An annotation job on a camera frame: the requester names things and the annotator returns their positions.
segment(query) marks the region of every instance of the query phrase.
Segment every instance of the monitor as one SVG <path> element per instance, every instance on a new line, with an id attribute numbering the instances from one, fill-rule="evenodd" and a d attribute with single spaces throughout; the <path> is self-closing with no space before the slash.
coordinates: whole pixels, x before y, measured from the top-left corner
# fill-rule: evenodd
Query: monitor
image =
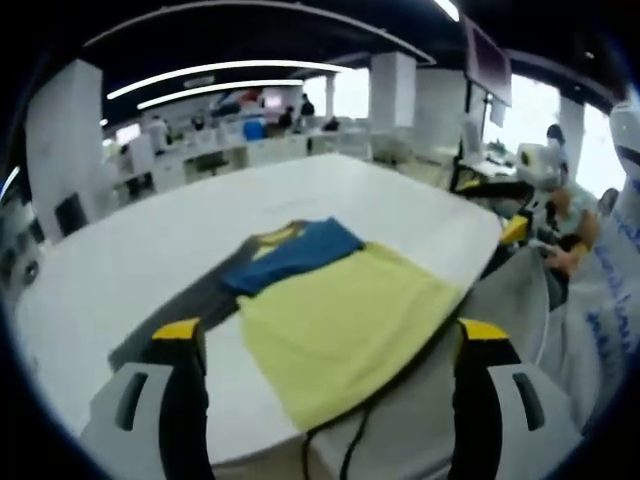
<path id="1" fill-rule="evenodd" d="M 511 106 L 511 60 L 468 18 L 464 19 L 467 34 L 467 78 L 484 88 L 506 106 Z"/>

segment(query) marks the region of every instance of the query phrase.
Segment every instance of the gray cloth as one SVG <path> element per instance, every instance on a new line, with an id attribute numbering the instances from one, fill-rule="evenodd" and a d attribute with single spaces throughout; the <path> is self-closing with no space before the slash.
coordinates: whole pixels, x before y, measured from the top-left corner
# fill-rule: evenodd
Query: gray cloth
<path id="1" fill-rule="evenodd" d="M 300 229 L 304 228 L 307 223 L 305 220 L 296 220 L 285 226 L 284 229 L 291 228 L 291 233 L 280 239 L 278 243 L 296 237 Z M 262 240 L 262 237 L 264 235 L 249 237 L 238 250 L 222 263 L 175 295 L 143 321 L 109 354 L 108 361 L 113 371 L 117 371 L 127 362 L 139 361 L 140 355 L 149 344 L 153 334 L 164 325 L 180 320 L 199 318 L 203 328 L 211 330 L 232 313 L 235 313 L 238 310 L 236 295 L 226 288 L 221 280 L 231 270 L 249 263 L 263 244 L 268 245 Z"/>
<path id="2" fill-rule="evenodd" d="M 555 310 L 541 367 L 571 397 L 580 428 L 623 382 L 640 335 L 640 197 L 629 185 Z"/>
<path id="3" fill-rule="evenodd" d="M 500 326 L 510 335 L 521 359 L 534 362 L 548 312 L 542 259 L 536 250 L 526 248 L 476 284 L 459 316 Z M 455 442 L 451 402 L 459 330 L 456 322 L 444 328 L 422 364 L 374 408 L 354 452 L 350 479 L 446 478 Z M 362 412 L 356 412 L 318 433 L 313 441 L 335 475 L 361 419 Z"/>

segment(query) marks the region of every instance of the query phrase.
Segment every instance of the desk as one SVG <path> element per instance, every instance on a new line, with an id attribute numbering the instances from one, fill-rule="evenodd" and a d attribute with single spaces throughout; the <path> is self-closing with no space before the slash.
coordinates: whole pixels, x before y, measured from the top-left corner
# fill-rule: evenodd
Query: desk
<path id="1" fill-rule="evenodd" d="M 111 377 L 108 352 L 139 322 L 250 234 L 330 215 L 463 293 L 501 232 L 495 215 L 470 202 L 337 154 L 234 172 L 151 197 L 56 245 L 20 297 L 20 343 L 47 403 L 79 434 L 91 398 Z M 212 463 L 299 435 L 239 325 L 236 314 L 207 333 Z"/>

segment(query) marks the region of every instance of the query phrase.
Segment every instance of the white pillar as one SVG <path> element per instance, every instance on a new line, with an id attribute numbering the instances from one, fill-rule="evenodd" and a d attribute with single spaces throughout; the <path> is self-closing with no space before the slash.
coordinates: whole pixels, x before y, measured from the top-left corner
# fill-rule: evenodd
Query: white pillar
<path id="1" fill-rule="evenodd" d="M 416 61 L 400 52 L 371 60 L 369 117 L 374 132 L 412 127 L 416 103 Z"/>
<path id="2" fill-rule="evenodd" d="M 560 118 L 558 121 L 567 141 L 565 149 L 569 157 L 569 178 L 576 179 L 584 138 L 584 105 L 566 97 L 560 97 Z"/>
<path id="3" fill-rule="evenodd" d="M 78 194 L 89 222 L 105 213 L 102 168 L 102 71 L 76 60 L 29 103 L 27 169 L 33 206 L 44 234 L 62 239 L 55 208 Z"/>
<path id="4" fill-rule="evenodd" d="M 325 89 L 326 93 L 326 117 L 333 117 L 333 101 L 336 96 L 336 74 L 331 73 L 327 75 L 327 87 Z"/>

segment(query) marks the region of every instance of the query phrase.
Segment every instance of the t-shirt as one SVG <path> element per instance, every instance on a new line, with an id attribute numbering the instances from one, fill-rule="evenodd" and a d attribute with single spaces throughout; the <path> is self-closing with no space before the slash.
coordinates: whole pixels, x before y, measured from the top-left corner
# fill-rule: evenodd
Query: t-shirt
<path id="1" fill-rule="evenodd" d="M 562 236 L 575 233 L 585 210 L 593 213 L 598 212 L 598 199 L 592 193 L 587 192 L 573 180 L 569 180 L 564 188 L 569 190 L 571 194 L 571 204 L 569 205 L 569 214 L 566 219 L 561 218 L 559 215 L 556 216 L 558 230 Z"/>
<path id="2" fill-rule="evenodd" d="M 245 343 L 303 430 L 392 380 L 460 301 L 460 289 L 383 245 L 240 297 Z"/>

